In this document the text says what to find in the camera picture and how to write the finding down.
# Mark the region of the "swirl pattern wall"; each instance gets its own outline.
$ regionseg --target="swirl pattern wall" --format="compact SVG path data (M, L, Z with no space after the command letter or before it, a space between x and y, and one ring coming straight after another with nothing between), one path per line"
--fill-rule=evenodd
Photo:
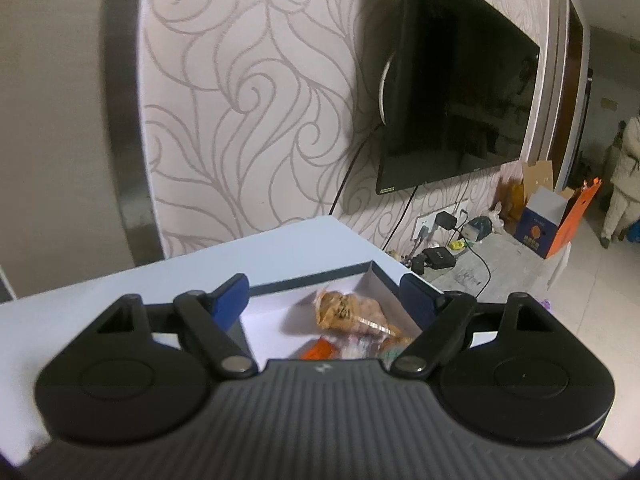
M548 0L487 1L544 49ZM399 0L143 0L143 135L166 256L328 213L380 121L398 18ZM378 147L360 153L334 214L382 246L411 190L375 194ZM519 171L474 174L470 213ZM421 186L389 247L405 250L415 217L454 203L466 184Z

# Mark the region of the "tv screen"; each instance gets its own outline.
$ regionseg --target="tv screen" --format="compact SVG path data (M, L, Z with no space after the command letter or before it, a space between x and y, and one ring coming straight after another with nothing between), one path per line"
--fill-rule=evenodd
M376 192L520 157L539 47L484 0L402 0Z

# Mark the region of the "door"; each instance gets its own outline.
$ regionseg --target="door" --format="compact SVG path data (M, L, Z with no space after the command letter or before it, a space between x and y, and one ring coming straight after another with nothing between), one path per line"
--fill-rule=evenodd
M575 104L578 99L578 86L580 83L580 66L582 64L582 23L574 4L569 12L569 40L566 49L564 64L564 84L560 96L560 109L554 140L551 143L549 159L554 167L554 183L558 180L558 174L562 168L564 154L571 134L571 125L574 122Z

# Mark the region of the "power cable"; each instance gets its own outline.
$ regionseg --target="power cable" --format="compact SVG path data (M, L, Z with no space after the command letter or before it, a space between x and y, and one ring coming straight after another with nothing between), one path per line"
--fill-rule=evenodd
M478 254L478 253L476 253L476 252L474 251L473 247L471 246L471 243L469 243L469 240L467 240L467 239L465 238L465 235L463 235L457 227L455 227L453 230L454 230L454 231L456 231L456 232L460 235L460 237L465 241L465 244L466 244L466 246L469 248L469 250L470 250L473 254L475 254L478 258L480 258L480 261L481 261L482 263L484 263L484 266L486 267L486 271L489 273L489 279L488 279L488 280L486 280L486 283L485 283L485 284L484 284L484 286L480 289L480 292L478 292L478 293L476 294L476 298L477 298L478 296L480 296L480 294L482 294L482 292L486 289L486 286L487 286L487 285L489 285L489 282L491 281L491 269L490 269L490 268L489 268L489 266L486 264L486 261L484 260L484 258L483 258L482 256L480 256L480 254Z
M351 163L349 164L349 167L347 168L347 173L344 174L344 177L342 179L342 183L340 184L340 187L338 188L338 193L335 194L335 198L334 198L334 203L331 206L331 209L329 209L329 215L334 214L334 209L335 206L338 203L338 199L340 198L340 195L342 194L342 190L344 189L344 186L347 184L347 179L351 173L351 170L353 169L353 167L356 164L356 160L358 158L358 155L360 155L360 152L362 151L362 149L364 148L364 145L367 143L367 141L373 136L373 134L379 129L379 127L382 126L382 123L380 123L378 126L376 126L371 133L367 136L366 139L364 139L360 145L360 147L358 148L358 150L356 151L356 153L353 155L353 158L351 159Z
M385 244L382 246L382 250L383 251L386 250L386 246L389 245L389 242L391 241L391 238L393 238L394 234L396 234L396 229L398 229L398 226L402 222L402 219L404 218L404 215L406 215L406 212L409 209L409 206L411 205L411 200L414 199L415 192L418 191L419 187L420 186L414 187L414 192L411 193L411 196L409 197L409 200L406 202L406 206L404 206L404 211L402 211L402 214L400 215L400 218L398 219L398 223L396 223L396 226L394 227L394 230L391 231L391 235L389 236L389 238L386 239Z
M458 208L460 207L460 204L462 204L462 201L465 199L465 193L466 190L469 189L469 184L471 184L471 176L473 175L473 173L469 173L469 178L466 180L466 186L465 186L465 190L462 192L462 195L458 196L458 202L456 203L456 207L453 210L453 215L455 216L456 213L458 212ZM449 237L449 240L447 240L447 243L445 245L449 245L451 243L451 241L453 240L453 233L451 234L451 236Z

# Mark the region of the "plastic bag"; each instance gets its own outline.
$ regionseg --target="plastic bag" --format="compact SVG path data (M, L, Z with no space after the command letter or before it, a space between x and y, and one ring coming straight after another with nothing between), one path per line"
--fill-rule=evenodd
M480 216L489 217L489 220L491 220L491 226L494 228L494 233L503 235L504 221L500 219L500 211L502 211L502 203L498 202L493 209L487 209Z
M324 329L361 335L399 335L389 326L380 304L371 298L342 294L336 290L322 290L316 295L316 324Z
M375 357L380 347L380 339L373 336L351 334L336 342L338 359L367 359Z

